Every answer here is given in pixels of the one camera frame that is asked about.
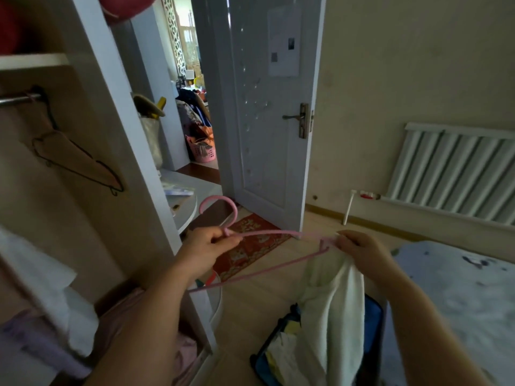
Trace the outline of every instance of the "wardrobe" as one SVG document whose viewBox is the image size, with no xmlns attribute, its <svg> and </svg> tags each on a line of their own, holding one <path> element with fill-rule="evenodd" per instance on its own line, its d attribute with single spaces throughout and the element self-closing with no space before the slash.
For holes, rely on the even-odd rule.
<svg viewBox="0 0 515 386">
<path fill-rule="evenodd" d="M 188 205 L 172 213 L 98 0 L 7 1 L 40 49 L 0 56 L 0 224 L 73 268 L 73 288 L 91 303 L 128 279 L 148 287 L 173 260 L 198 204 L 222 189 L 174 172 L 164 160 L 163 176 L 195 189 Z M 24 96 L 35 85 L 46 92 L 59 129 L 105 163 L 123 188 L 35 155 L 31 141 L 47 116 L 44 103 Z M 164 156 L 173 155 L 175 143 L 165 136 Z M 181 317 L 201 346 L 191 384 L 202 384 L 217 360 L 212 322 L 219 302 L 205 291 L 184 297 Z"/>
</svg>

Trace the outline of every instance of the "closet rod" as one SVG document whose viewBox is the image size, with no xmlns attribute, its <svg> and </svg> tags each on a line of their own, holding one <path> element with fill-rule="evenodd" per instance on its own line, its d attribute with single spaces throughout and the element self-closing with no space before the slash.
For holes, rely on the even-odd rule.
<svg viewBox="0 0 515 386">
<path fill-rule="evenodd" d="M 32 98 L 37 101 L 42 101 L 43 96 L 40 92 L 35 92 L 33 90 L 28 91 L 27 93 L 31 94 Z M 20 92 L 16 95 L 1 95 L 0 96 L 0 107 L 5 107 L 8 105 L 16 105 L 22 103 L 30 103 L 32 99 L 27 96 L 25 92 Z"/>
</svg>

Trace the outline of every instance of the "white radiator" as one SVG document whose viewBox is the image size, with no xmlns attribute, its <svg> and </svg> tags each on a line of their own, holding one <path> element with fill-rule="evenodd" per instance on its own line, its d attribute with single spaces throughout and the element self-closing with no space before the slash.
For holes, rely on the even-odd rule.
<svg viewBox="0 0 515 386">
<path fill-rule="evenodd" d="M 408 123 L 383 200 L 515 228 L 515 132 Z"/>
</svg>

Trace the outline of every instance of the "white door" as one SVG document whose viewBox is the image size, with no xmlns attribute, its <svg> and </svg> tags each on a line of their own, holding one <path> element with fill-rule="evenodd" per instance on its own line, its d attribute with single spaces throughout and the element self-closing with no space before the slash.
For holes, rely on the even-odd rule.
<svg viewBox="0 0 515 386">
<path fill-rule="evenodd" d="M 300 230 L 325 0 L 192 1 L 222 186 L 232 174 L 237 202 Z"/>
</svg>

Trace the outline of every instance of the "floor mat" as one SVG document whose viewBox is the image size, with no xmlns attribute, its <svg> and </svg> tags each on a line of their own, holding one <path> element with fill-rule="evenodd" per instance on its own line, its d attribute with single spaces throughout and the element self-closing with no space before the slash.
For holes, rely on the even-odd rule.
<svg viewBox="0 0 515 386">
<path fill-rule="evenodd" d="M 230 229 L 236 233 L 245 233 L 255 230 L 273 230 L 278 229 L 278 227 L 256 214 L 251 214 L 236 222 Z M 281 245 L 290 237 L 291 236 L 288 234 L 245 237 L 237 247 L 222 254 L 216 260 L 213 269 L 220 276 L 222 281 L 226 281 L 231 276 L 237 274 L 242 269 L 248 267 L 268 252 Z"/>
</svg>

